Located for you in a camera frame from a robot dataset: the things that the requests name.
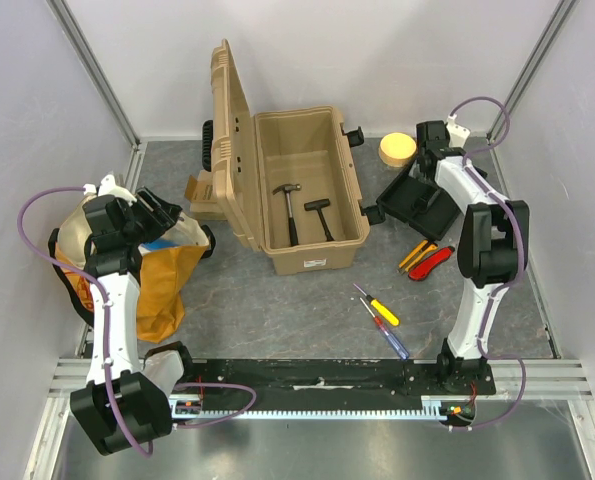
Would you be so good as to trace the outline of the red utility knife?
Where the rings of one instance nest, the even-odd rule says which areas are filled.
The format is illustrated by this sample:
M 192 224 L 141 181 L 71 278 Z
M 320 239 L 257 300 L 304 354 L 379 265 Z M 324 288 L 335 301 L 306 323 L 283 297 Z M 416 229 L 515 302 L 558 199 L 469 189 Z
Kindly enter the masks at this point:
M 429 277 L 429 275 L 433 272 L 433 270 L 439 265 L 442 265 L 443 263 L 447 262 L 454 252 L 455 248 L 453 246 L 447 246 L 437 250 L 428 258 L 418 263 L 408 273 L 408 278 L 417 282 L 426 280 Z

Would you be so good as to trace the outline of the black toolbox tray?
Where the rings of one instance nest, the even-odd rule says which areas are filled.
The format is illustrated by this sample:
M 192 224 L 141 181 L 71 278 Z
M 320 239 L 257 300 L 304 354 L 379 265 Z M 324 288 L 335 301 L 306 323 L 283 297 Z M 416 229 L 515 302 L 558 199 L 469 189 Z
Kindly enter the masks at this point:
M 430 240 L 441 240 L 459 213 L 464 215 L 460 245 L 479 237 L 490 227 L 492 192 L 486 178 L 460 157 L 440 160 L 432 184 L 401 172 L 377 197 L 382 215 L 390 215 Z

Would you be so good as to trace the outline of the tan plastic toolbox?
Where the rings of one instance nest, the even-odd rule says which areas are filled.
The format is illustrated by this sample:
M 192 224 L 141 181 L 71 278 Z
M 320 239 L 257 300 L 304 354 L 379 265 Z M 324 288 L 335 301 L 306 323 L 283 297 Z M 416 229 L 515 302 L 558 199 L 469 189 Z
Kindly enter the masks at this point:
M 351 152 L 365 142 L 362 129 L 346 129 L 331 105 L 252 113 L 227 40 L 212 52 L 210 84 L 213 115 L 202 126 L 202 163 L 235 237 L 265 253 L 279 275 L 350 267 L 371 226 Z M 291 194 L 294 247 L 285 195 L 272 194 L 287 183 L 301 185 Z M 323 213 L 332 242 L 317 212 L 304 210 L 324 198 L 331 202 Z

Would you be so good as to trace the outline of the black rubber mallet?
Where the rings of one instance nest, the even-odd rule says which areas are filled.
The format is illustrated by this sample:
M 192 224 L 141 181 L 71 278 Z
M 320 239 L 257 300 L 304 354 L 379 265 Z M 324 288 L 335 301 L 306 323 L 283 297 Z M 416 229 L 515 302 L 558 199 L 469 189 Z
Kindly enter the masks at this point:
M 308 212 L 316 211 L 317 212 L 327 242 L 332 242 L 334 240 L 334 237 L 329 229 L 328 223 L 327 223 L 327 221 L 325 219 L 325 215 L 323 213 L 323 210 L 325 208 L 329 207 L 330 205 L 331 205 L 331 202 L 328 198 L 313 200 L 310 202 L 306 202 L 304 204 L 305 211 L 308 211 Z

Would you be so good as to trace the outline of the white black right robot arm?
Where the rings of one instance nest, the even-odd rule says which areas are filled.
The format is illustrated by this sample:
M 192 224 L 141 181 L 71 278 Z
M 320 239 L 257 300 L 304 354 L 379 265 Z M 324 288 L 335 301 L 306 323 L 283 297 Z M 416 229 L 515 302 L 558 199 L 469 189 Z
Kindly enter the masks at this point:
M 464 290 L 455 325 L 437 356 L 435 381 L 460 392 L 486 376 L 488 338 L 499 304 L 527 266 L 529 207 L 495 190 L 451 135 L 459 127 L 442 120 L 416 125 L 417 164 L 464 215 L 457 263 Z

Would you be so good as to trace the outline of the yellow utility knife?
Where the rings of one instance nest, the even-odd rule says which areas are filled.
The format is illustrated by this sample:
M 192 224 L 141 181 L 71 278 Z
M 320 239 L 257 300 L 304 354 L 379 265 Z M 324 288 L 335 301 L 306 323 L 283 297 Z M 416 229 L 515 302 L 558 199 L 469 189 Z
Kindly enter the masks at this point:
M 413 248 L 406 257 L 398 264 L 398 272 L 404 274 L 416 266 L 427 254 L 438 249 L 438 245 L 428 239 L 422 240 Z

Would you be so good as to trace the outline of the blue red handle screwdriver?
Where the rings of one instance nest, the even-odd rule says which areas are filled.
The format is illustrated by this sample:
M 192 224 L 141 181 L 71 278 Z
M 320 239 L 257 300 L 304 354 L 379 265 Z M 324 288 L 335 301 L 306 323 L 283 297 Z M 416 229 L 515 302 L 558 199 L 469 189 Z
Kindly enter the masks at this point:
M 368 306 L 368 303 L 361 298 L 361 303 L 368 311 L 369 315 L 371 316 L 373 322 L 375 323 L 377 329 L 380 331 L 382 336 L 386 339 L 387 343 L 390 347 L 394 350 L 394 352 L 398 355 L 399 358 L 402 360 L 409 359 L 409 352 L 404 347 L 403 343 L 391 332 L 391 330 L 383 323 L 380 317 L 378 317 L 372 309 Z

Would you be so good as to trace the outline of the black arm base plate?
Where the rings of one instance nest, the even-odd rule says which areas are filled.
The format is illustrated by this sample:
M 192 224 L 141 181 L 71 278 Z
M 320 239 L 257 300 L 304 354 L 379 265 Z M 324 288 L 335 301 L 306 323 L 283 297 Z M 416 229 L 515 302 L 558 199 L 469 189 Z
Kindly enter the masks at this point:
M 183 382 L 220 382 L 268 390 L 395 390 L 406 396 L 493 395 L 496 385 L 485 360 L 448 373 L 436 362 L 400 359 L 195 359 Z

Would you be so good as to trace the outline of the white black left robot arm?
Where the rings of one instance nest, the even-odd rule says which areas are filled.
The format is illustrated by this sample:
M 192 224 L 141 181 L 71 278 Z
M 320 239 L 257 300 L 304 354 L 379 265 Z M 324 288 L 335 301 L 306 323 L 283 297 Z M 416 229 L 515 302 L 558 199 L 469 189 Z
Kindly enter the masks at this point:
M 94 303 L 94 339 L 83 388 L 70 395 L 71 411 L 96 450 L 104 455 L 135 448 L 152 453 L 153 440 L 173 429 L 169 397 L 197 380 L 188 349 L 173 342 L 137 351 L 141 245 L 157 240 L 182 209 L 147 188 L 128 195 L 101 188 L 83 206 L 91 229 L 84 272 Z

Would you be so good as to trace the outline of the yellow handle screwdriver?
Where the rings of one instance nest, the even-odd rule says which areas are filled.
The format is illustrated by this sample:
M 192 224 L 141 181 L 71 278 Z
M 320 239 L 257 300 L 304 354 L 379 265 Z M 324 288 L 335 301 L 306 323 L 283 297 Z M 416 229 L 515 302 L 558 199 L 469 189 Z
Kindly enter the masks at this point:
M 388 323 L 390 323 L 393 326 L 398 326 L 400 324 L 399 318 L 382 302 L 380 302 L 378 299 L 366 292 L 358 284 L 354 283 L 353 286 L 361 293 L 365 300 L 375 309 L 375 311 L 383 319 L 385 319 Z

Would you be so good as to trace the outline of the steel claw hammer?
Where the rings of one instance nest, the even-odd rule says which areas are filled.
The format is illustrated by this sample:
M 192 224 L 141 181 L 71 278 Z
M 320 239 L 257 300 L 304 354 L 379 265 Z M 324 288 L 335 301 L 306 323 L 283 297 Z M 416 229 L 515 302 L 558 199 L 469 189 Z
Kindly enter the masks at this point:
M 299 244 L 298 240 L 298 233 L 296 228 L 296 223 L 293 214 L 293 207 L 291 201 L 291 194 L 296 191 L 301 190 L 300 184 L 283 184 L 276 187 L 272 194 L 276 195 L 278 193 L 283 193 L 285 195 L 286 200 L 286 207 L 287 207 L 287 216 L 288 216 L 288 233 L 289 233 L 289 241 L 292 247 L 297 246 Z

